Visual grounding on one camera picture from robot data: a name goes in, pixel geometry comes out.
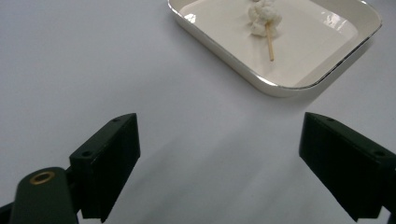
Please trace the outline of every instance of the table surface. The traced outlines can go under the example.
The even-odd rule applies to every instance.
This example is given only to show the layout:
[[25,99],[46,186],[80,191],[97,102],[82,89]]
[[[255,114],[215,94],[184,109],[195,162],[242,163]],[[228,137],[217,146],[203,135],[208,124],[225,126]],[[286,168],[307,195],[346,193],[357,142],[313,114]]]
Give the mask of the table surface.
[[0,204],[137,113],[142,157],[106,223],[355,223],[298,147],[314,112],[396,152],[396,2],[367,2],[383,26],[359,59],[323,92],[274,98],[178,26],[165,0],[1,1]]

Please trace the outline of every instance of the white tray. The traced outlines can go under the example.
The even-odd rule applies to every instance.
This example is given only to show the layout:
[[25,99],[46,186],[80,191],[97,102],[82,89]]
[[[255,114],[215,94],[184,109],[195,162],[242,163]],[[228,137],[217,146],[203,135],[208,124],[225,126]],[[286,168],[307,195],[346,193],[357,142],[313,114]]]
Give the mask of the white tray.
[[292,96],[312,90],[380,27],[359,0],[276,0],[283,17],[270,62],[266,39],[250,34],[252,0],[168,0],[177,22],[258,90]]

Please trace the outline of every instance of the wooden stick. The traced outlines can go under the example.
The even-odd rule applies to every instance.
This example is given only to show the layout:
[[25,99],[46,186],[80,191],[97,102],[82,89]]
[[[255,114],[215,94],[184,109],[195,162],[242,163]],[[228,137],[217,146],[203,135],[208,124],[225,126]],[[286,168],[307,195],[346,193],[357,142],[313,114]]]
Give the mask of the wooden stick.
[[267,34],[268,50],[269,50],[269,53],[270,53],[270,60],[271,60],[271,62],[273,62],[274,61],[274,50],[273,50],[273,47],[272,47],[272,37],[271,37],[270,26],[271,26],[270,22],[265,23],[265,32]]

